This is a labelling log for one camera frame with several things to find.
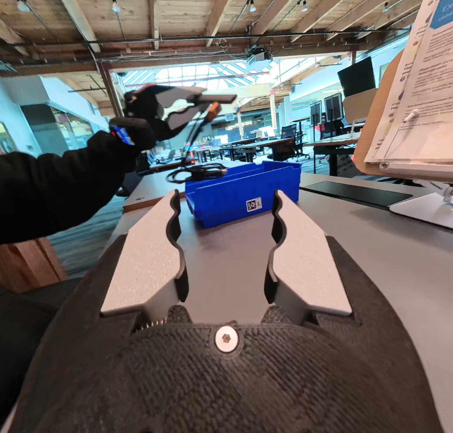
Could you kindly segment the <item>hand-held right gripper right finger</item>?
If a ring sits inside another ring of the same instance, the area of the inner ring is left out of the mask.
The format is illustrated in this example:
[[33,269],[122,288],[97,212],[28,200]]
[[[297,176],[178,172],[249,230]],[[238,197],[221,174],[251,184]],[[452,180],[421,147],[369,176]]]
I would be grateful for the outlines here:
[[282,190],[274,193],[271,236],[264,280],[269,304],[281,308],[292,322],[326,313],[353,314],[325,232]]

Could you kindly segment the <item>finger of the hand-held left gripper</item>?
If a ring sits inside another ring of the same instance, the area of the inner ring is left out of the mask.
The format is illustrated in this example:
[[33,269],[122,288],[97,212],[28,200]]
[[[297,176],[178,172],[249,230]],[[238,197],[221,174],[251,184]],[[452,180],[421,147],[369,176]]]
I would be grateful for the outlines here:
[[170,130],[185,127],[197,114],[212,106],[212,102],[166,102],[166,124]]
[[179,100],[195,104],[205,91],[196,86],[156,86],[156,100],[163,108],[171,108]]

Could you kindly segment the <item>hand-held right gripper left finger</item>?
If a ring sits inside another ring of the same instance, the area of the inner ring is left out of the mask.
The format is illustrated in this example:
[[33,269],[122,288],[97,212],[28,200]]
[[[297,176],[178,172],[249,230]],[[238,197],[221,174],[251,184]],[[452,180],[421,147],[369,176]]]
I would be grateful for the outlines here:
[[139,313],[145,320],[164,320],[184,302],[189,280],[181,234],[180,195],[170,191],[126,234],[101,314]]

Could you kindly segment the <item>dark grey USB hub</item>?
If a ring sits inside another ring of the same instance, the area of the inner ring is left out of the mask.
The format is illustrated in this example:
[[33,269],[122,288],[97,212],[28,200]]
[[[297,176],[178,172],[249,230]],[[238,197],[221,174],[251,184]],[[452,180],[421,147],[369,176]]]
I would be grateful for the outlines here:
[[201,93],[195,96],[194,104],[233,104],[237,99],[236,94],[204,94]]

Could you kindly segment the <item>blue storage bin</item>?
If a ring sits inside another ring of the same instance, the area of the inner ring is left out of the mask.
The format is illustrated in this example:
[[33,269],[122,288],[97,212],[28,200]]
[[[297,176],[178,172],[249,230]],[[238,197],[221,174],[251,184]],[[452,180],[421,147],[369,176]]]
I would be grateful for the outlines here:
[[274,193],[298,201],[301,164],[263,161],[227,169],[222,177],[185,183],[185,198],[196,221],[205,228],[272,210]]

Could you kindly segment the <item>person's left forearm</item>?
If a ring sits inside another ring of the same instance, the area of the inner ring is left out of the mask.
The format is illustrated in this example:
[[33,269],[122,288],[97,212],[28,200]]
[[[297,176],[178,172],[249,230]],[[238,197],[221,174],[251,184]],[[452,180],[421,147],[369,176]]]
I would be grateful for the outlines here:
[[130,130],[132,143],[99,131],[62,156],[12,152],[0,157],[0,243],[44,238],[88,221],[120,189],[155,141]]

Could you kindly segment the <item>grey desk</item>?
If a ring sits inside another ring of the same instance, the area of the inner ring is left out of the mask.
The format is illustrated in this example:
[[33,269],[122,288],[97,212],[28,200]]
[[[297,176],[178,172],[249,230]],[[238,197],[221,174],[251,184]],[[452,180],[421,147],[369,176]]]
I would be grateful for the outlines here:
[[[398,314],[417,349],[445,432],[452,432],[452,233],[370,206],[300,190],[298,206],[348,252]],[[184,199],[179,216],[195,322],[257,323],[271,212],[204,229]]]

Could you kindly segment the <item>ceiling projector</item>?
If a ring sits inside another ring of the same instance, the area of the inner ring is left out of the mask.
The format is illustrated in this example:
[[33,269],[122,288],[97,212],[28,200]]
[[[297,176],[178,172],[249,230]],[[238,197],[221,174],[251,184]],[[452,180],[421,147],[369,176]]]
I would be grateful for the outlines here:
[[258,46],[250,50],[246,59],[246,68],[248,70],[257,70],[257,68],[254,67],[263,68],[272,61],[273,56],[271,52],[267,51],[263,46]]

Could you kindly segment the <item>wooden background table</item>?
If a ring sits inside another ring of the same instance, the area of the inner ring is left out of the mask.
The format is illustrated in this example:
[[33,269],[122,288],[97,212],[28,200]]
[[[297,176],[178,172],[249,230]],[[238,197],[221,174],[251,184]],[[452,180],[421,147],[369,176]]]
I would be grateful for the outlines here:
[[313,147],[313,169],[314,174],[317,173],[316,156],[321,155],[324,157],[330,156],[329,160],[329,175],[337,176],[338,174],[338,156],[347,155],[353,156],[355,152],[355,146],[357,145],[360,132],[353,132],[349,134],[340,135],[337,137],[318,140],[313,142],[304,142],[302,147]]

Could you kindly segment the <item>small wooden document stand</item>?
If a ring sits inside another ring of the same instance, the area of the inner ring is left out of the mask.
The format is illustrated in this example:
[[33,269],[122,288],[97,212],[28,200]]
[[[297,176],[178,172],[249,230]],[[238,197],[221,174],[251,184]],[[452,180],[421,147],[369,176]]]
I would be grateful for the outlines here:
[[357,123],[361,119],[367,118],[377,91],[377,88],[372,88],[344,98],[343,109],[345,120],[349,124],[353,122]]

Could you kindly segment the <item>laminated sheet with blue banner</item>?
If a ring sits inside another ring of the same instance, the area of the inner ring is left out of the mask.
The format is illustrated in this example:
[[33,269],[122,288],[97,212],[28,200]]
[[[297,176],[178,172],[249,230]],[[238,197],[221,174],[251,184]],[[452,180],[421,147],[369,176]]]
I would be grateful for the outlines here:
[[451,163],[453,0],[436,0],[378,159]]

